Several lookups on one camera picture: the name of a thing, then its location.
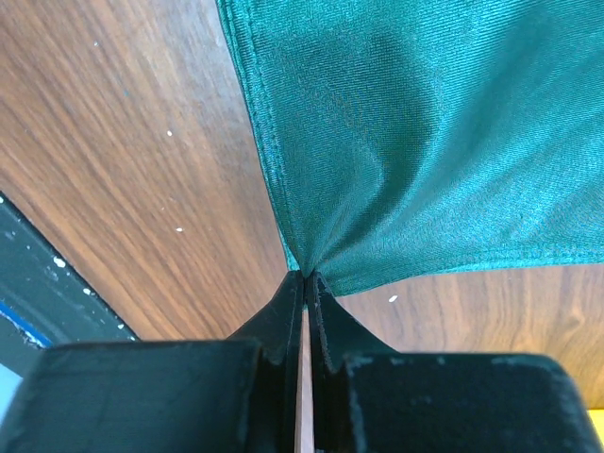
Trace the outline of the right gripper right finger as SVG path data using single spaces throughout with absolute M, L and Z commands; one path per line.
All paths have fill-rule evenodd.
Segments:
M 534 354 L 401 353 L 305 281 L 319 452 L 596 452 L 574 381 Z

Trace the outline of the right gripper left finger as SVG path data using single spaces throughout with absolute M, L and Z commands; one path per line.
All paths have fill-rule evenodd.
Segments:
M 303 277 L 224 340 L 45 350 L 1 426 L 5 452 L 292 452 Z

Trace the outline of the dark green cloth napkin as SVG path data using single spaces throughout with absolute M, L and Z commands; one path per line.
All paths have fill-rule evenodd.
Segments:
M 290 269 L 603 260 L 599 1 L 221 1 Z

